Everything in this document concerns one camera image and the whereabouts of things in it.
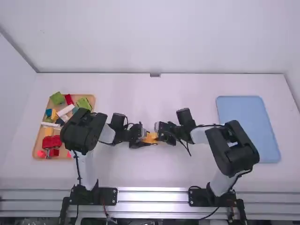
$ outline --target metal frame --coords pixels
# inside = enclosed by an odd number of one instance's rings
[[[200,219],[213,207],[190,207],[187,188],[119,187],[118,203],[107,206],[115,218]],[[0,217],[58,217],[62,199],[70,190],[0,189]],[[248,219],[300,220],[300,192],[237,192]],[[70,206],[68,217],[76,216]],[[79,218],[104,218],[102,206],[80,206]],[[210,218],[226,219],[226,208]]]

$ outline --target yellow object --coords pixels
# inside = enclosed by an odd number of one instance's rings
[[[58,119],[58,115],[56,114],[56,109],[52,109],[51,119],[55,122]]]
[[[150,143],[150,144],[157,144],[158,134],[157,133],[147,133],[147,136],[143,138],[142,142]]]
[[[46,127],[45,128],[45,137],[52,136],[53,135],[53,128],[52,127]]]

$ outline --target wire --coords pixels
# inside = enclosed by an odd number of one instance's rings
[[[76,168],[77,168],[77,174],[78,174],[78,180],[79,180],[79,185],[81,185],[81,176],[80,176],[80,171],[79,171],[79,163],[78,163],[78,156],[77,156],[77,153],[76,151],[74,151],[74,158],[76,160]],[[75,222],[76,220],[78,219],[78,213],[79,213],[79,203],[77,203],[77,213],[76,213],[76,218],[75,218]]]
[[[240,173],[239,175],[237,175],[235,181],[234,181],[233,184],[228,188],[228,190],[227,190],[226,193],[228,193],[228,192],[233,188],[233,186],[236,184],[236,182],[238,181],[239,178],[241,178],[243,175],[245,175],[245,174],[247,174],[247,173],[250,173],[250,172],[252,172],[252,168],[251,168],[250,170],[246,171],[246,172],[243,172],[243,173]]]
[[[106,211],[104,201],[102,201],[102,207],[103,207],[103,212],[104,212],[106,218],[108,218],[108,217],[109,217],[109,214],[108,214],[107,211]]]
[[[216,211],[217,211],[219,208],[220,208],[220,206],[216,207],[216,209],[213,210],[210,214],[208,214],[208,215],[205,216],[205,217],[202,217],[202,218],[198,219],[198,221],[204,220],[204,219],[206,219],[206,218],[208,218],[208,217],[211,217],[212,215],[214,215],[214,214],[216,213]]]
[[[196,126],[196,128],[204,128],[204,127],[225,127],[224,125],[222,124],[207,124],[207,125],[204,125],[204,124],[200,124],[198,126]]]
[[[189,187],[189,189],[191,189],[191,188],[202,189],[201,187],[199,187],[199,186],[196,186],[196,185],[194,185],[194,186],[190,186],[190,187]]]
[[[185,146],[184,143],[183,143],[180,139],[178,139],[178,138],[175,136],[175,134],[173,134],[173,133],[171,133],[171,132],[169,132],[169,131],[164,131],[164,134],[169,134],[169,135],[171,135],[172,137],[174,137],[174,138],[175,138],[180,144],[182,144],[183,147],[187,150],[189,156],[192,157],[191,152],[189,151],[189,148],[188,148],[188,143],[187,143],[187,145]]]

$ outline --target red block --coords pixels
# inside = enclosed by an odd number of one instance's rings
[[[65,99],[66,99],[67,105],[74,104],[70,94],[65,95]]]
[[[49,152],[50,157],[55,157],[60,155],[60,150],[59,149],[51,149]]]
[[[62,145],[59,135],[52,136],[52,143],[54,148],[59,148]]]
[[[46,136],[42,141],[43,149],[59,148],[62,145],[59,135]]]

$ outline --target white wall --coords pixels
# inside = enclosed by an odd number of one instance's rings
[[[36,72],[0,34],[0,165],[10,149]]]
[[[300,105],[298,0],[4,0],[41,72],[285,72]]]

